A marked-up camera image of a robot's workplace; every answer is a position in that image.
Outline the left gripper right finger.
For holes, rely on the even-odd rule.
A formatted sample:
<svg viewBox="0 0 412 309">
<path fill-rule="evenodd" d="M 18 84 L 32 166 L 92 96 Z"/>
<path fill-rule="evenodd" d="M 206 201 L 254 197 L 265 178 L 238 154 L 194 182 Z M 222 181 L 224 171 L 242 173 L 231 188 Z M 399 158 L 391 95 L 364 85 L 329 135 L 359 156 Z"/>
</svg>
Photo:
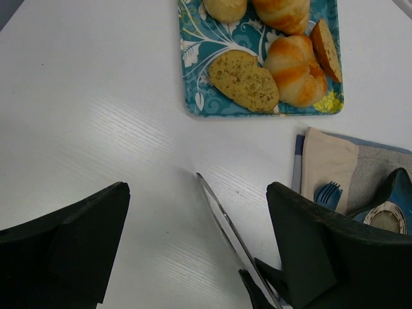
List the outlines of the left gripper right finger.
<svg viewBox="0 0 412 309">
<path fill-rule="evenodd" d="M 281 183 L 267 202 L 282 269 L 274 282 L 294 308 L 410 308 L 411 237 L 370 227 Z"/>
</svg>

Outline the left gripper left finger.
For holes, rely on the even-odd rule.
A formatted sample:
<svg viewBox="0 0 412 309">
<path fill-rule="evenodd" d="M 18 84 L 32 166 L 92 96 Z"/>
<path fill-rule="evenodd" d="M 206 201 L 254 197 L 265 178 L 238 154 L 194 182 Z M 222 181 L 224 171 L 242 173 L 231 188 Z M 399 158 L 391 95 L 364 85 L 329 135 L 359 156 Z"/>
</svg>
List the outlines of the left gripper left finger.
<svg viewBox="0 0 412 309">
<path fill-rule="evenodd" d="M 1 231 L 1 308 L 96 308 L 103 303 L 130 201 L 117 182 Z"/>
</svg>

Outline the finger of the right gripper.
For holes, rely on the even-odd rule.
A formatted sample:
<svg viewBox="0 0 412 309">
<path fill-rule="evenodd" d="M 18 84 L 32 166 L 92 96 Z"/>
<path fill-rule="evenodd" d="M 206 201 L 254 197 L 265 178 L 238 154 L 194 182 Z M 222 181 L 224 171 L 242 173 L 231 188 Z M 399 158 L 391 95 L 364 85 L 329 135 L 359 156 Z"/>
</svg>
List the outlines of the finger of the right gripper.
<svg viewBox="0 0 412 309">
<path fill-rule="evenodd" d="M 285 301 L 285 304 L 290 304 L 290 292 L 285 281 L 285 273 L 282 270 L 271 267 L 258 258 L 254 258 L 254 265 L 257 268 L 258 274 L 262 276 L 263 281 L 274 287 L 280 298 Z M 248 291 L 253 308 L 276 308 L 269 303 L 247 270 L 241 269 L 239 274 Z"/>
</svg>

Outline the metal serving tongs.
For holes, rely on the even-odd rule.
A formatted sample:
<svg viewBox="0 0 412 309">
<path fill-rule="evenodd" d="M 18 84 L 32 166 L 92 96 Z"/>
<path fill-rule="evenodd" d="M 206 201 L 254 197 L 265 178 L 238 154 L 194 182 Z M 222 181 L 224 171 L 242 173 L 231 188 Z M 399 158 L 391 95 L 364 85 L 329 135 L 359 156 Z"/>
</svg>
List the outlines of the metal serving tongs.
<svg viewBox="0 0 412 309">
<path fill-rule="evenodd" d="M 269 303 L 276 308 L 282 308 L 283 306 L 278 300 L 276 291 L 274 291 L 268 283 L 265 283 L 262 276 L 258 274 L 252 254 L 248 250 L 228 212 L 224 209 L 211 186 L 200 173 L 196 173 L 196 180 L 200 185 L 207 206 L 210 209 L 211 215 L 214 218 L 219 231 L 234 254 L 238 273 L 241 269 L 247 270 L 256 284 L 260 287 Z"/>
</svg>

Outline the brown-crust bread slice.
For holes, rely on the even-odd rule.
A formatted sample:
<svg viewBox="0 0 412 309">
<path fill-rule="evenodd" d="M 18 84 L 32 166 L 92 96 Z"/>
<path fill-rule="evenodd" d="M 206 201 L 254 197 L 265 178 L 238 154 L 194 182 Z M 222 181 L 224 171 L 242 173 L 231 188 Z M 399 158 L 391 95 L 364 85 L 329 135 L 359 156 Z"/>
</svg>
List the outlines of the brown-crust bread slice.
<svg viewBox="0 0 412 309">
<path fill-rule="evenodd" d="M 310 33 L 310 39 L 323 70 L 338 83 L 342 82 L 342 70 L 332 33 L 324 19 L 320 19 Z"/>
</svg>

